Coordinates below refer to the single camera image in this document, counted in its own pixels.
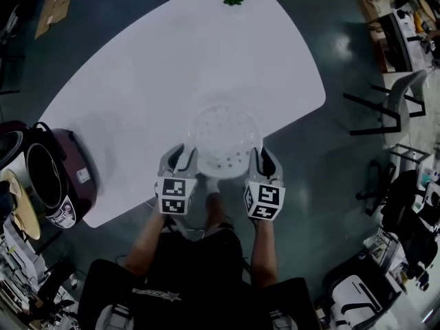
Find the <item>white perforated steamer tray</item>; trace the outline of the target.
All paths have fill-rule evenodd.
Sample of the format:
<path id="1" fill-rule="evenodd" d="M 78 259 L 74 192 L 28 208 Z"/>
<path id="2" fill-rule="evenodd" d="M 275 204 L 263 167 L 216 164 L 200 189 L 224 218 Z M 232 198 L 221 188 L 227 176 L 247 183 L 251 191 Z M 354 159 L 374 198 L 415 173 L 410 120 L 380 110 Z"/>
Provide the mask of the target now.
<path id="1" fill-rule="evenodd" d="M 260 151 L 263 136 L 243 108 L 219 103 L 200 111 L 190 122 L 185 146 L 197 149 L 197 170 L 206 177 L 235 179 L 248 170 L 252 149 Z"/>

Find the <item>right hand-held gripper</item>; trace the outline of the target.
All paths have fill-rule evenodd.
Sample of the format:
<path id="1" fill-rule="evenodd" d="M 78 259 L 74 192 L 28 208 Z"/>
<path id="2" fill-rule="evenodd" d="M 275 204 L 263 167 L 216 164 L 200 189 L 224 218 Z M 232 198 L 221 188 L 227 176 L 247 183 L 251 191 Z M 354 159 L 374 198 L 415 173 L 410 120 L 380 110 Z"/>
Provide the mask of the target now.
<path id="1" fill-rule="evenodd" d="M 283 167 L 265 147 L 261 149 L 261 154 L 256 147 L 250 151 L 243 199 L 251 219 L 273 221 L 283 208 Z"/>

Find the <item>round wooden table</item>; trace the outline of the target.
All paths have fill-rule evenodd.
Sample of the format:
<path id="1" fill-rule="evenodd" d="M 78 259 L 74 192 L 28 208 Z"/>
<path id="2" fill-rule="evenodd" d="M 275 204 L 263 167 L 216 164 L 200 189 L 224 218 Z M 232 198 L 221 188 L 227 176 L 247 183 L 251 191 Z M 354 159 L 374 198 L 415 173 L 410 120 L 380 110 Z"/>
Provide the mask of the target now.
<path id="1" fill-rule="evenodd" d="M 18 180 L 18 177 L 12 170 L 3 170 L 3 181 L 7 181 L 9 183 L 8 180 L 12 177 L 17 178 Z M 19 180 L 18 182 L 20 183 L 22 188 L 22 197 L 18 198 L 12 194 L 16 200 L 16 208 L 12 211 L 13 221 L 20 228 L 20 230 L 28 235 L 31 239 L 39 240 L 41 237 L 41 227 L 39 219 L 37 217 L 37 214 L 35 213 L 34 207 L 30 201 L 26 189 L 23 187 Z"/>

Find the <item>white plastic appliance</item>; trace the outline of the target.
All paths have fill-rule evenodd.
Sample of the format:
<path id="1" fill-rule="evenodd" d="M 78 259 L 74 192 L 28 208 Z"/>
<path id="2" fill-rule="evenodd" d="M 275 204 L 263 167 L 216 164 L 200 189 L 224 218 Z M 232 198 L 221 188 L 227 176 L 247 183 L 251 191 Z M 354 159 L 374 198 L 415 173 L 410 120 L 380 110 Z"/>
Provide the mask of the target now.
<path id="1" fill-rule="evenodd" d="M 357 275 L 340 281 L 331 292 L 333 314 L 337 322 L 353 328 L 376 316 L 382 306 Z"/>

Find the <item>person's left forearm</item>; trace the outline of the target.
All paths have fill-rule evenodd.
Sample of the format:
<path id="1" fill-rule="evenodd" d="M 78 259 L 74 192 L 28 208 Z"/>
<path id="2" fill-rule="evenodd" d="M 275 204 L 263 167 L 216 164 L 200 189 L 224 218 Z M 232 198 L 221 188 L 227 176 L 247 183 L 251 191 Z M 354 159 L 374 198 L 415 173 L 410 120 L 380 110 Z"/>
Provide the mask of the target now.
<path id="1" fill-rule="evenodd" d="M 153 262 L 166 216 L 156 209 L 148 218 L 142 233 L 132 245 L 124 261 L 124 268 L 136 276 L 145 275 Z"/>

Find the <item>white chair black legs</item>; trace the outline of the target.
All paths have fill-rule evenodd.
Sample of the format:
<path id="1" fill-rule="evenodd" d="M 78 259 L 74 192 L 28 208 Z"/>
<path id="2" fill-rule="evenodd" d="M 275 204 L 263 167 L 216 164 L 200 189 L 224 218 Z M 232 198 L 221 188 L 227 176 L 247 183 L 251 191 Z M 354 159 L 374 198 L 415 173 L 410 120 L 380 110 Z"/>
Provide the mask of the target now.
<path id="1" fill-rule="evenodd" d="M 380 127 L 350 131 L 351 136 L 382 135 L 387 146 L 399 144 L 409 133 L 410 120 L 426 115 L 424 83 L 428 72 L 420 70 L 397 79 L 390 89 L 372 85 L 371 89 L 386 94 L 383 102 L 371 101 L 344 93 L 343 97 L 380 114 Z"/>

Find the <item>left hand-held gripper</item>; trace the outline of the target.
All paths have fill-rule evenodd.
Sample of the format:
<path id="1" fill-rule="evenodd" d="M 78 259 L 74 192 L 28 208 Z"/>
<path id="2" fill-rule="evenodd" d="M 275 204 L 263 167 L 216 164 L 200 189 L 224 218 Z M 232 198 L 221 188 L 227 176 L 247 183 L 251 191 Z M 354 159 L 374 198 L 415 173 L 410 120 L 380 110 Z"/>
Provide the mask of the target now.
<path id="1" fill-rule="evenodd" d="M 198 150 L 178 144 L 159 162 L 155 194 L 159 212 L 164 215 L 187 215 L 197 187 Z"/>

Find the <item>person's black shirt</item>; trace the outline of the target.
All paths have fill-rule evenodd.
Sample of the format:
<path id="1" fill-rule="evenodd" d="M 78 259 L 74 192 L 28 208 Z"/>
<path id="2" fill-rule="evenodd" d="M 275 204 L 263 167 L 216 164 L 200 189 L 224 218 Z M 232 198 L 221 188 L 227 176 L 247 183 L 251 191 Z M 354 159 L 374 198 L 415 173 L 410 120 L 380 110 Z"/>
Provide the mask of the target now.
<path id="1" fill-rule="evenodd" d="M 98 259 L 78 308 L 80 330 L 95 330 L 104 310 L 121 305 L 133 330 L 319 330 L 304 279 L 259 289 L 243 279 L 236 234 L 225 229 L 193 242 L 168 232 L 148 272 L 136 276 Z"/>

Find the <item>person's bare leg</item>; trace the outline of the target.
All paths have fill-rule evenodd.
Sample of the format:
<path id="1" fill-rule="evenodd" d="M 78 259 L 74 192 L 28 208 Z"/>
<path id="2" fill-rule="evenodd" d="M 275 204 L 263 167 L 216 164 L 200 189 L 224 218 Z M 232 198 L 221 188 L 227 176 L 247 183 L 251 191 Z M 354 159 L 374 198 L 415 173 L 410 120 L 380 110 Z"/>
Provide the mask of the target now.
<path id="1" fill-rule="evenodd" d="M 223 206 L 223 200 L 219 192 L 209 193 L 206 198 L 206 227 L 205 231 L 218 227 L 223 223 L 229 223 Z"/>

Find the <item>maroon rice cooker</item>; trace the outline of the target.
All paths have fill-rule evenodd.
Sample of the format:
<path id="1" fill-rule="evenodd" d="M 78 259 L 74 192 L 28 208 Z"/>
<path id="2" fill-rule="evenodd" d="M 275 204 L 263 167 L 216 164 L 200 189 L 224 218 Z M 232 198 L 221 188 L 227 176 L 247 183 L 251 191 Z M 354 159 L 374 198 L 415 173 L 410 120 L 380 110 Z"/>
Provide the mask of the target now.
<path id="1" fill-rule="evenodd" d="M 58 209 L 47 209 L 33 190 L 26 167 L 26 153 L 33 143 L 41 143 L 59 152 L 68 181 L 67 196 Z M 75 226 L 96 202 L 97 186 L 87 159 L 74 132 L 49 128 L 44 122 L 28 126 L 20 121 L 0 123 L 0 169 L 23 155 L 25 179 L 49 222 L 61 229 Z"/>

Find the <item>cluttered work desk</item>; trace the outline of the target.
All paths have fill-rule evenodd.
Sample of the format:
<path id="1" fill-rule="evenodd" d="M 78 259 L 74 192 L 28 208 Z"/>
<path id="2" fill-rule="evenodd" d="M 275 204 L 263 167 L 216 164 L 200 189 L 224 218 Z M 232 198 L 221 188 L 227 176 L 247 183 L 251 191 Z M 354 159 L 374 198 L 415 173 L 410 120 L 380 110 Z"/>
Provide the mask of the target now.
<path id="1" fill-rule="evenodd" d="M 384 74 L 440 69 L 440 30 L 434 12 L 424 0 L 399 9 L 379 5 L 367 19 L 368 30 Z"/>

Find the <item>person's right forearm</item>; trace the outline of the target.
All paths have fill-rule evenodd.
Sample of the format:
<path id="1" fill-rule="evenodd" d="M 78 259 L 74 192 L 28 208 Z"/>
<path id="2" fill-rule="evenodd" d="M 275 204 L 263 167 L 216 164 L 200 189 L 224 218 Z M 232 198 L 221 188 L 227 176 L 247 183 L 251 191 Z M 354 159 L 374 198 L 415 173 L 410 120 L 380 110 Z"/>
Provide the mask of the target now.
<path id="1" fill-rule="evenodd" d="M 252 284 L 258 288 L 268 287 L 278 282 L 278 264 L 272 221 L 260 219 L 256 221 L 250 276 Z"/>

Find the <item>black office chair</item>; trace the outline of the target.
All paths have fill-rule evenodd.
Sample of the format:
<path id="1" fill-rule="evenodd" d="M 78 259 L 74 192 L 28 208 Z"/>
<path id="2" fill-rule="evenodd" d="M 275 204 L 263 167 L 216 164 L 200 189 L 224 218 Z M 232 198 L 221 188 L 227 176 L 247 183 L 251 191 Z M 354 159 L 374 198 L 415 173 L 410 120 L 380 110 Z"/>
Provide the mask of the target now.
<path id="1" fill-rule="evenodd" d="M 420 214 L 413 210 L 415 198 L 420 193 L 417 171 L 407 170 L 392 179 L 396 170 L 394 164 L 390 163 L 384 170 L 379 162 L 373 160 L 371 166 L 377 169 L 376 188 L 370 192 L 359 192 L 355 198 L 359 201 L 375 200 L 373 206 L 365 210 L 368 216 L 373 215 L 379 206 L 382 207 L 382 228 L 397 236 L 409 267 L 428 267 L 434 261 L 439 247 Z"/>

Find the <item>pink round plate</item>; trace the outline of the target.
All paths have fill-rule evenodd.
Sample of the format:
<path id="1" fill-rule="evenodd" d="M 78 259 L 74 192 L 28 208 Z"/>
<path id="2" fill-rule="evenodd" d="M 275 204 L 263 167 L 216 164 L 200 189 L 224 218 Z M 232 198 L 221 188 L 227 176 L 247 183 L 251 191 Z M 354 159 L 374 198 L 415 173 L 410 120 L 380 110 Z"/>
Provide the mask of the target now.
<path id="1" fill-rule="evenodd" d="M 8 181 L 9 181 L 9 184 L 10 184 L 10 192 L 14 196 L 16 196 L 18 198 L 21 198 L 22 197 L 22 188 L 21 188 L 21 185 L 18 182 L 17 178 L 12 177 Z"/>

